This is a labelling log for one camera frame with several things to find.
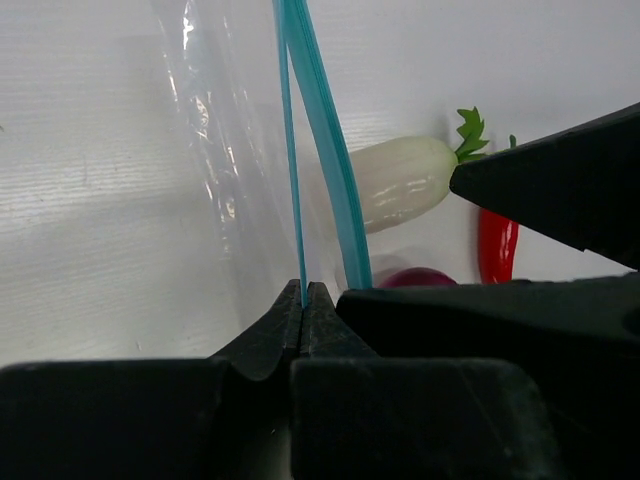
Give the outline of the red chili pepper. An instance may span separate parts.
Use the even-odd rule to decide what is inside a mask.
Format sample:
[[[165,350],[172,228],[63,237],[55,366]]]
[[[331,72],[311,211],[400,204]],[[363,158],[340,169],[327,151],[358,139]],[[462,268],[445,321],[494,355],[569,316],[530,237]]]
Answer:
[[[519,224],[486,209],[479,210],[477,260],[484,284],[512,280]]]

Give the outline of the purple onion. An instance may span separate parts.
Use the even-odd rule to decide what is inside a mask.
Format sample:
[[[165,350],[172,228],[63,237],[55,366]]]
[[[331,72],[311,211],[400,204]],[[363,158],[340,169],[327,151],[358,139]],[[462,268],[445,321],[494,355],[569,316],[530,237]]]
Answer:
[[[412,267],[386,276],[378,283],[379,288],[401,288],[414,286],[446,286],[457,282],[439,270],[427,267]]]

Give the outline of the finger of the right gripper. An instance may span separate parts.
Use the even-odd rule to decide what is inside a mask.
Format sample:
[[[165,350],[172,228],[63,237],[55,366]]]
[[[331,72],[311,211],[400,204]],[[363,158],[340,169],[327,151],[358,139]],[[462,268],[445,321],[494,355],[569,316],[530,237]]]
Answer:
[[[485,357],[538,385],[574,479],[639,475],[639,277],[351,290],[340,318],[384,357]]]
[[[639,107],[457,167],[456,195],[565,245],[639,267]]]

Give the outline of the white radish with leaves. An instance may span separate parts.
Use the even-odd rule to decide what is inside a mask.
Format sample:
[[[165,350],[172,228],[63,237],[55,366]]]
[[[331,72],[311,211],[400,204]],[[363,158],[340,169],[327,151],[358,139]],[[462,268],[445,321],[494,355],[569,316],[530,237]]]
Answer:
[[[476,107],[457,111],[460,138],[453,148],[431,136],[403,136],[350,153],[365,232],[411,221],[448,195],[454,170],[488,155],[485,119]]]

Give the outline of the clear zip top bag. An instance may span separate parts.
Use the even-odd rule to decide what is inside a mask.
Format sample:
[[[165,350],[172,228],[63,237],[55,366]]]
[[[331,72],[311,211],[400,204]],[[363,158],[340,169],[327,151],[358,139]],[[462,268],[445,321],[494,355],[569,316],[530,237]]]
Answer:
[[[288,279],[366,289],[354,169],[304,1],[156,1],[171,94],[241,305]]]

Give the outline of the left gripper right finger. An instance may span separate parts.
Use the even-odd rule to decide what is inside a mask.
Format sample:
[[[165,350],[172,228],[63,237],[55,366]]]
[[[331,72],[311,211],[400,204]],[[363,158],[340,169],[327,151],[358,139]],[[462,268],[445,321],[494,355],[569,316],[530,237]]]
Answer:
[[[300,358],[375,358],[378,354],[337,314],[324,283],[310,282],[303,310]]]

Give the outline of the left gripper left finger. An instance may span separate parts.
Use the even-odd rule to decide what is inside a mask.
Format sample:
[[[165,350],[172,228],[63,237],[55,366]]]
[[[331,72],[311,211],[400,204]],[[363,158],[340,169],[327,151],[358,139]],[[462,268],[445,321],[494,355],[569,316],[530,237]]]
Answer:
[[[250,381],[267,380],[298,356],[302,320],[301,284],[294,279],[258,320],[211,359],[228,362]]]

